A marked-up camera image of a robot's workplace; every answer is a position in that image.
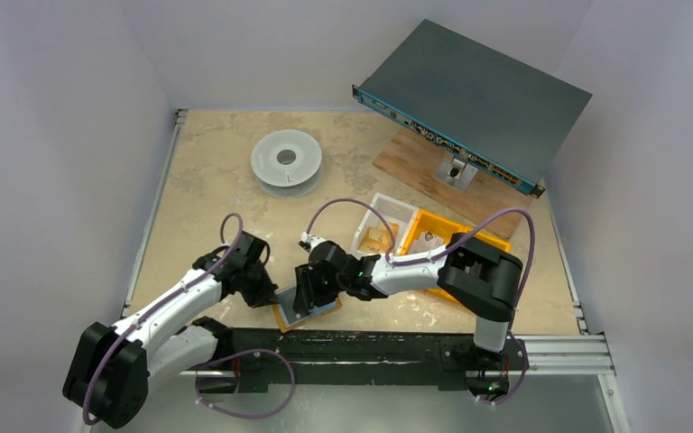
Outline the yellow leather card holder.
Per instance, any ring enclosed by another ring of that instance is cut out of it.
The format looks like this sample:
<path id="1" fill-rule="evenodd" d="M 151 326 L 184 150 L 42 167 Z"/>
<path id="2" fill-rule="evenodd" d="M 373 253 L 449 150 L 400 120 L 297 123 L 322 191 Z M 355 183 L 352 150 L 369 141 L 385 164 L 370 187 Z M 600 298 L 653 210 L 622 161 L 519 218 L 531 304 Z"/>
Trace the yellow leather card holder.
<path id="1" fill-rule="evenodd" d="M 296 295 L 296 288 L 290 286 L 281 290 L 277 294 L 277 303 L 273 305 L 273 314 L 275 316 L 278 328 L 282 333 L 287 333 L 297 327 L 301 327 L 305 323 L 325 316 L 331 312 L 337 311 L 342 307 L 340 299 L 336 299 L 329 304 L 321 307 L 314 307 L 307 315 L 301 315 L 293 309 L 293 302 Z"/>

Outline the gold credit cards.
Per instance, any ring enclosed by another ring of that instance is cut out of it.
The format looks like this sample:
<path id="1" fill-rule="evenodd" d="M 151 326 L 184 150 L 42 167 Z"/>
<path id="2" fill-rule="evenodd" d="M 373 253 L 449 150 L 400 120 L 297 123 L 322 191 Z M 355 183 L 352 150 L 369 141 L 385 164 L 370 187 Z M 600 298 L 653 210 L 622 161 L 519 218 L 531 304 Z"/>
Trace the gold credit cards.
<path id="1" fill-rule="evenodd" d="M 388 231 L 383 226 L 368 227 L 362 234 L 362 238 L 357 246 L 357 250 L 362 253 L 392 253 L 399 241 L 399 225 L 389 224 L 391 230 Z"/>

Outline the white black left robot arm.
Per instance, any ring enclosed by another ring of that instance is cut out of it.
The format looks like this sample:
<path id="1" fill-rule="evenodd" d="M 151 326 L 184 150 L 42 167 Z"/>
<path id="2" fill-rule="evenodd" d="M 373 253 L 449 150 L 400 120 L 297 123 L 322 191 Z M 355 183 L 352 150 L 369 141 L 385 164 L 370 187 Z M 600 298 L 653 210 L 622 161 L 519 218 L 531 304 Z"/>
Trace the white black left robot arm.
<path id="1" fill-rule="evenodd" d="M 265 269 L 270 246 L 242 231 L 231 244 L 200 256 L 170 289 L 143 309 L 79 339 L 63 396 L 85 424 L 121 428 L 157 383 L 193 366 L 220 369 L 238 353 L 232 330 L 203 311 L 239 294 L 251 308 L 271 305 L 277 289 Z"/>

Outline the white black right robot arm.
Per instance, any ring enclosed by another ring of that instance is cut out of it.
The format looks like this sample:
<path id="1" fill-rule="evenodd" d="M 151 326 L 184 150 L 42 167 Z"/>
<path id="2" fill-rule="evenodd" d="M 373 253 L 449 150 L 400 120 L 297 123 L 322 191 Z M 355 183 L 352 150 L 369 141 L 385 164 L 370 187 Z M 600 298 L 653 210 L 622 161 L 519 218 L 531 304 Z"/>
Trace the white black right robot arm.
<path id="1" fill-rule="evenodd" d="M 473 360 L 491 367 L 506 353 L 505 341 L 522 286 L 522 262 L 471 235 L 457 233 L 436 249 L 392 257 L 356 257 L 338 244 L 305 236 L 308 260 L 296 267 L 293 311 L 307 317 L 338 295 L 386 299 L 405 291 L 438 288 L 476 316 Z"/>

